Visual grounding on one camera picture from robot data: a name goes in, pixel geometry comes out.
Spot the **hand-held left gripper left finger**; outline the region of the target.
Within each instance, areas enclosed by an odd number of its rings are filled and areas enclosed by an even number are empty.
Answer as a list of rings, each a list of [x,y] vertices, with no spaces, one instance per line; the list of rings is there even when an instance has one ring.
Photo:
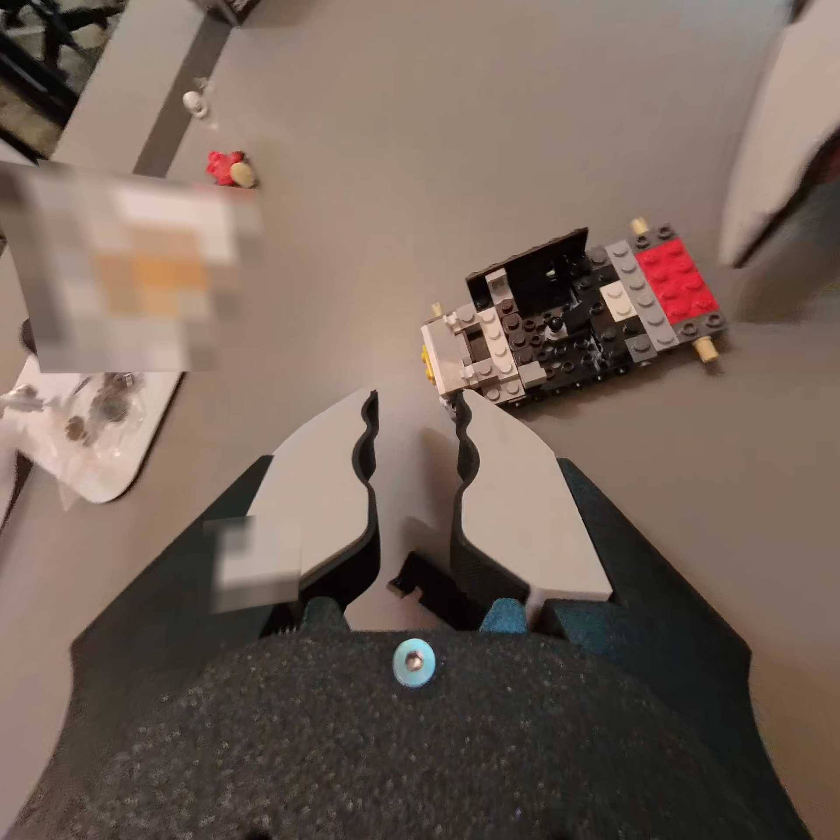
[[[381,544],[375,492],[376,390],[360,389],[278,447],[248,510],[260,576],[280,602],[347,606],[375,582]]]

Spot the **small black toy brick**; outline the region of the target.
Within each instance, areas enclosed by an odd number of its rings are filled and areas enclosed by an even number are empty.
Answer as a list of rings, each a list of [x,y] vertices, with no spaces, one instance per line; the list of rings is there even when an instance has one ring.
[[[468,275],[465,283],[476,309],[486,309],[492,303],[487,278],[501,269],[507,275],[513,300],[524,314],[568,302],[574,282],[592,269],[585,252],[588,236],[589,228],[579,227]]]

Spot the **white book stand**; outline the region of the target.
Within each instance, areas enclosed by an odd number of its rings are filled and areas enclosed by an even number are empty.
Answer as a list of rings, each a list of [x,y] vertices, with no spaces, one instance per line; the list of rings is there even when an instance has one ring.
[[[51,374],[42,373],[39,369],[39,364],[34,355],[29,355],[24,364],[23,369],[19,373],[17,384],[24,382],[40,383],[47,376],[49,377],[48,384],[58,381],[58,376],[62,375],[67,378],[76,378],[78,375],[85,374]],[[146,373],[146,385],[144,387],[144,401],[145,401],[145,421],[143,423],[143,430],[136,437],[135,451],[137,456],[142,456],[141,460],[135,460],[130,472],[132,482],[126,486],[122,495],[131,487],[132,483],[140,473],[141,467],[150,453],[151,446],[156,436],[159,426],[163,421],[165,412],[168,409],[172,398],[175,394],[176,387],[180,384],[182,374],[180,373]],[[13,502],[14,491],[18,478],[23,474],[21,466],[22,460],[13,458],[13,453],[10,448],[2,447],[2,516],[4,517]]]

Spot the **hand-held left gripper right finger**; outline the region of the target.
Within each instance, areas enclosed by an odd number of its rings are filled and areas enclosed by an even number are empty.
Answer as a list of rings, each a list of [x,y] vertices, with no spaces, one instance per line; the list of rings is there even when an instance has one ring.
[[[607,602],[613,588],[550,446],[476,392],[457,402],[456,582],[483,606]]]

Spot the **red toy brick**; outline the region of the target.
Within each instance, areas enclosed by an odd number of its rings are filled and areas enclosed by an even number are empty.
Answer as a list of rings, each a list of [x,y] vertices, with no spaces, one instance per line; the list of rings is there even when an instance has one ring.
[[[225,153],[211,150],[208,152],[206,158],[205,172],[218,186],[238,186],[238,183],[231,174],[231,170],[234,165],[244,162],[245,154],[242,151]]]

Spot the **toy brick car model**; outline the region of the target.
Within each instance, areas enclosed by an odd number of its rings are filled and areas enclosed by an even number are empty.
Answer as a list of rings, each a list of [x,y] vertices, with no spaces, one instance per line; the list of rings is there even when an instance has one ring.
[[[435,305],[422,328],[422,361],[438,400],[455,413],[474,391],[512,410],[626,375],[678,347],[716,361],[726,319],[688,248],[668,224],[631,224],[630,240],[585,248],[591,264],[570,300],[519,311],[504,269],[488,276],[492,303]]]

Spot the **black toy car set box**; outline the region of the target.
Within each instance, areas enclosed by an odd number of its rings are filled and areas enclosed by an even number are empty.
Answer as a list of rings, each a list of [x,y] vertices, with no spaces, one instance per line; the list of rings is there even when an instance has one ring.
[[[251,1],[211,1],[198,0],[193,3],[211,17],[225,22],[230,27],[241,28],[256,7],[261,3]]]

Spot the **black toy panel piece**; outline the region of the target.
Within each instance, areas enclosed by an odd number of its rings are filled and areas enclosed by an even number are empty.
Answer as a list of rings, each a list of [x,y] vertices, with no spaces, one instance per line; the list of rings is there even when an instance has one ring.
[[[486,611],[462,592],[456,582],[432,561],[410,552],[387,588],[404,599],[419,594],[418,603],[444,625],[460,632],[476,631]]]

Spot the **clear plastic parts bag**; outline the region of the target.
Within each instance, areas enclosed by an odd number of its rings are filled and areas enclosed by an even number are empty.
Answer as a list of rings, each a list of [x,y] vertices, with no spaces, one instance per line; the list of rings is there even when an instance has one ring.
[[[135,439],[145,421],[146,375],[48,380],[2,394],[2,447],[52,478],[65,508],[75,501],[115,501],[132,482],[133,462],[143,458]]]

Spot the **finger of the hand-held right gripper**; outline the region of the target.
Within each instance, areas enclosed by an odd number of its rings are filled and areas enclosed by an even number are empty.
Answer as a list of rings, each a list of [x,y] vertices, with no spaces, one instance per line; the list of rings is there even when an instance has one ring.
[[[732,170],[719,261],[742,268],[839,178],[839,2],[792,2]]]

